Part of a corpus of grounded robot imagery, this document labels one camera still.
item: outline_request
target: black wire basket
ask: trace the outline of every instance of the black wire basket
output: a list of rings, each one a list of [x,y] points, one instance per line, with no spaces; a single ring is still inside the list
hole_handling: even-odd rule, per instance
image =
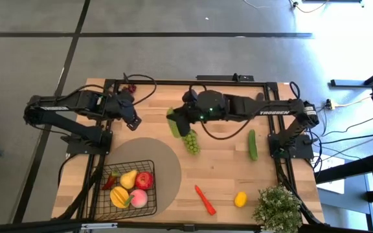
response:
[[[150,172],[153,175],[153,186],[149,190],[145,190],[148,194],[148,202],[142,208],[135,208],[132,205],[121,209],[117,208],[110,199],[110,191],[120,185],[120,176],[115,181],[115,184],[110,190],[101,190],[101,188],[107,182],[109,174],[113,171],[118,171],[120,175],[137,170],[138,172]],[[135,187],[128,190],[130,194],[134,191]],[[97,205],[95,208],[95,220],[97,221],[109,221],[126,219],[132,217],[150,216],[157,211],[157,198],[156,198],[156,180],[155,180],[155,164],[151,160],[135,161],[135,162],[124,162],[120,164],[105,165],[103,168],[102,179],[100,181],[100,190],[95,196],[97,198]]]

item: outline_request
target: concrete floor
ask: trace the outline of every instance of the concrete floor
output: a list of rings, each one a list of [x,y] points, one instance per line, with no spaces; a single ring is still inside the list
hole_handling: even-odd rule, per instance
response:
[[[63,93],[87,78],[121,78],[123,72],[191,80],[198,74],[238,72],[252,74],[260,82],[295,81],[301,97],[317,105],[327,98],[344,104],[369,94],[368,89],[330,89],[328,82],[364,80],[373,74],[373,1],[366,0],[364,8],[359,3],[330,3],[312,14],[292,11],[286,0],[249,1],[268,8],[255,9],[239,0],[97,0],[90,4],[83,31],[314,32],[315,39],[80,38]],[[83,3],[0,0],[0,31],[74,32]],[[0,157],[0,224],[12,217],[38,141],[39,132],[24,124],[23,108],[33,94],[53,94],[70,42],[70,38],[0,38],[0,148],[5,152]],[[328,131],[371,117],[369,101],[337,109],[328,113]],[[317,133],[321,130],[322,125],[315,128]],[[344,135],[330,135],[326,141],[371,133],[373,122]],[[331,147],[341,150],[354,143]],[[65,148],[58,135],[50,135],[24,221],[50,218]],[[373,142],[348,152],[371,155]],[[339,210],[326,206],[324,210],[326,222],[352,227],[352,221],[332,220]]]

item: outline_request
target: yellow pear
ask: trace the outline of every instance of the yellow pear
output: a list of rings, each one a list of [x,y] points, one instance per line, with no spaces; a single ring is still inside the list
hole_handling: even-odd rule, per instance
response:
[[[120,177],[120,184],[123,186],[125,189],[131,189],[135,186],[135,179],[137,175],[137,170],[132,170],[128,173],[123,174]]]

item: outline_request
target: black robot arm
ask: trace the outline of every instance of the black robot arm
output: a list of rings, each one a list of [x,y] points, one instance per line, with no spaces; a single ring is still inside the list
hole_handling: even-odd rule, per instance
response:
[[[233,120],[241,122],[251,120],[255,116],[293,115],[295,120],[285,130],[277,134],[276,140],[281,148],[288,148],[305,129],[315,127],[319,121],[313,104],[294,100],[264,100],[263,94],[256,99],[245,96],[222,94],[213,90],[205,90],[196,94],[193,89],[183,96],[182,107],[174,109],[167,115],[177,123],[181,136],[190,131],[190,124],[206,123],[211,120]]]
[[[71,132],[62,136],[69,144],[68,153],[105,154],[109,151],[111,132],[101,126],[85,126],[57,114],[59,111],[74,111],[92,120],[122,119],[131,130],[137,129],[141,119],[133,107],[133,97],[126,90],[118,93],[99,93],[81,90],[67,96],[33,96],[24,110],[24,120],[35,127],[48,124]]]

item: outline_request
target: round mat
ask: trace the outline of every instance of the round mat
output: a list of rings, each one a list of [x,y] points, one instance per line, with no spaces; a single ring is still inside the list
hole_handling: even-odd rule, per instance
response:
[[[160,214],[175,199],[181,185],[181,165],[175,152],[157,139],[138,138],[123,143],[106,156],[105,164],[152,160],[155,164],[157,211]]]

